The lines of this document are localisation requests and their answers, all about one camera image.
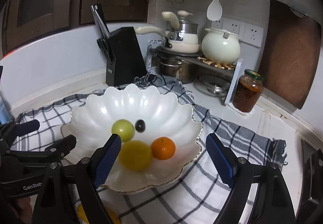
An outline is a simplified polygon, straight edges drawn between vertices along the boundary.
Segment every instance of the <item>bowl rim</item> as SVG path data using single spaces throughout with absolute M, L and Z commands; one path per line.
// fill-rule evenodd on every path
M 154 87 L 154 88 L 156 88 L 156 89 L 158 90 L 158 87 L 156 87 L 156 86 L 154 86 L 154 85 L 150 85 L 150 86 L 148 86 L 148 87 L 147 87 L 147 88 L 145 88 L 145 89 L 141 89 L 141 88 L 139 88 L 136 84 L 129 84 L 129 85 L 127 85 L 127 86 L 126 86 L 125 88 L 123 88 L 123 89 L 118 89 L 117 87 L 109 86 L 107 89 L 105 89 L 105 90 L 104 90 L 104 92 L 103 92 L 103 94 L 102 94 L 102 95 L 100 95 L 100 96 L 96 95 L 96 96 L 98 96 L 98 97 L 102 97 L 102 96 L 105 94 L 105 92 L 106 92 L 109 88 L 112 88 L 112 87 L 113 87 L 113 88 L 115 88 L 115 89 L 117 89 L 118 91 L 123 91 L 123 90 L 125 90 L 128 86 L 135 86 L 135 87 L 137 87 L 137 89 L 139 89 L 139 90 L 146 90 L 146 89 L 148 89 L 149 87 Z M 195 141 L 195 143 L 196 143 L 198 146 L 200 146 L 200 151 L 198 152 L 198 154 L 197 154 L 197 155 L 196 155 L 192 160 L 190 160 L 189 162 L 185 163 L 185 164 L 181 167 L 180 172 L 179 172 L 179 174 L 178 174 L 176 177 L 174 177 L 173 179 L 171 179 L 171 180 L 169 180 L 169 181 L 166 181 L 166 182 L 164 182 L 164 183 L 158 184 L 158 185 L 155 185 L 155 184 L 149 184 L 149 185 L 147 185 L 147 186 L 145 186 L 145 187 L 142 187 L 142 188 L 140 188 L 140 189 L 137 189 L 137 190 L 130 190 L 130 191 L 115 190 L 115 189 L 111 188 L 109 185 L 106 185 L 106 184 L 102 184 L 102 185 L 100 185 L 100 186 L 107 187 L 107 188 L 109 188 L 110 190 L 113 190 L 113 191 L 115 191 L 115 192 L 117 192 L 117 193 L 121 193 L 121 194 L 128 195 L 128 194 L 136 194 L 136 193 L 142 192 L 142 191 L 144 191 L 144 190 L 146 190 L 146 189 L 148 189 L 148 188 L 158 187 L 158 186 L 162 186 L 162 185 L 171 184 L 171 183 L 175 182 L 176 180 L 178 180 L 178 179 L 181 177 L 181 175 L 183 174 L 184 167 L 186 167 L 188 164 L 190 164 L 190 163 L 192 163 L 193 161 L 195 161 L 195 160 L 200 156 L 200 154 L 202 153 L 202 146 L 198 143 L 198 140 L 200 139 L 200 136 L 201 136 L 202 131 L 203 131 L 203 127 L 204 127 L 203 122 L 194 120 L 194 118 L 193 118 L 193 116 L 194 116 L 194 108 L 193 108 L 193 105 L 192 105 L 192 104 L 190 104 L 190 103 L 186 103 L 186 104 L 181 104 L 181 103 L 179 103 L 179 102 L 178 102 L 178 96 L 177 96 L 177 94 L 175 94 L 174 92 L 168 92 L 167 94 L 174 94 L 174 95 L 176 96 L 177 103 L 178 103 L 179 105 L 190 105 L 190 106 L 191 106 L 191 108 L 192 108 L 192 120 L 193 120 L 193 121 L 195 121 L 195 122 L 199 122 L 199 123 L 201 123 L 201 131 L 199 132 L 198 136 L 196 137 L 196 141 Z M 89 94 L 89 95 L 87 96 L 87 98 L 86 98 L 85 105 L 83 105 L 83 106 L 81 106 L 81 107 L 79 107 L 79 108 L 82 108 L 82 107 L 85 107 L 85 106 L 86 106 L 86 104 L 87 104 L 87 102 L 88 102 L 88 97 L 90 97 L 91 95 L 95 95 L 95 94 L 94 94 L 94 93 Z M 63 127 L 68 127 L 68 125 L 72 123 L 72 110 L 73 110 L 73 108 L 75 108 L 75 107 L 72 107 L 71 112 L 70 112 L 71 122 L 69 122 L 69 123 L 66 123 L 66 124 L 62 125 L 62 126 L 61 126 L 61 128 L 60 128 L 60 131 L 61 131 L 61 134 L 62 134 L 63 138 L 64 138 L 64 137 L 66 137 L 66 136 L 64 136 L 64 135 L 63 135 L 63 130 L 62 130 L 62 129 L 63 129 Z

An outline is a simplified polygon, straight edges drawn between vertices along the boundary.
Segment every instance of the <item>gray striped cloth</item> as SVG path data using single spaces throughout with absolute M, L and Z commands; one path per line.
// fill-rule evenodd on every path
M 202 153 L 196 161 L 189 164 L 181 178 L 169 185 L 154 187 L 134 195 L 122 195 L 105 187 L 98 189 L 99 195 L 111 210 L 115 211 L 123 224 L 175 224 L 175 223 L 213 223 L 220 212 L 230 189 L 223 184 L 206 149 L 205 140 L 209 133 L 215 132 L 225 146 L 230 147 L 237 156 L 243 156 L 253 164 L 267 165 L 276 162 L 280 168 L 285 160 L 284 140 L 270 140 L 255 132 L 212 116 L 207 107 L 194 103 L 192 94 L 178 80 L 165 76 L 147 75 L 136 79 L 138 87 L 154 85 L 162 94 L 174 92 L 181 104 L 193 105 L 193 119 L 203 122 L 203 132 L 199 139 Z M 93 92 L 102 95 L 104 91 Z M 17 138 L 14 150 L 43 151 L 54 141 L 62 138 L 60 127 L 71 121 L 70 111 L 75 106 L 85 104 L 88 94 L 66 97 L 52 105 L 22 113 L 18 122 L 38 119 L 40 128 L 26 136 Z M 76 187 L 74 202 L 80 200 Z M 240 223 L 246 223 L 256 195 L 257 184 L 253 184 Z

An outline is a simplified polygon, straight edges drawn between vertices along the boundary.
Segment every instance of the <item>metal bolt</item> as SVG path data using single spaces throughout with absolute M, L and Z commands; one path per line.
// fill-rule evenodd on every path
M 241 157 L 238 158 L 238 162 L 240 164 L 245 164 L 247 162 L 247 160 L 244 157 L 241 156 Z
M 90 158 L 88 158 L 88 157 L 84 157 L 81 159 L 82 164 L 88 164 L 89 162 L 90 162 Z
M 270 162 L 269 165 L 273 168 L 276 169 L 278 168 L 278 165 L 275 162 Z
M 51 165 L 50 165 L 50 168 L 51 169 L 54 169 L 54 168 L 56 168 L 58 166 L 58 164 L 56 163 L 56 162 L 54 162 L 54 163 L 52 163 Z

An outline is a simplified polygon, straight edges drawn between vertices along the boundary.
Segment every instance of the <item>brown cutting board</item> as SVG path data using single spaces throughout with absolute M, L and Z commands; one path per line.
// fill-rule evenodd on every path
M 270 0 L 267 39 L 258 70 L 265 76 L 264 87 L 301 109 L 315 76 L 320 46 L 319 23 Z

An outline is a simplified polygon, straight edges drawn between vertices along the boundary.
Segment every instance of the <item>green jar lid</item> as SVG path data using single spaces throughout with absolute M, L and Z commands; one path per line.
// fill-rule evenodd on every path
M 258 81 L 264 81 L 264 77 L 262 75 L 259 75 L 257 72 L 250 70 L 250 69 L 245 69 L 244 73 Z

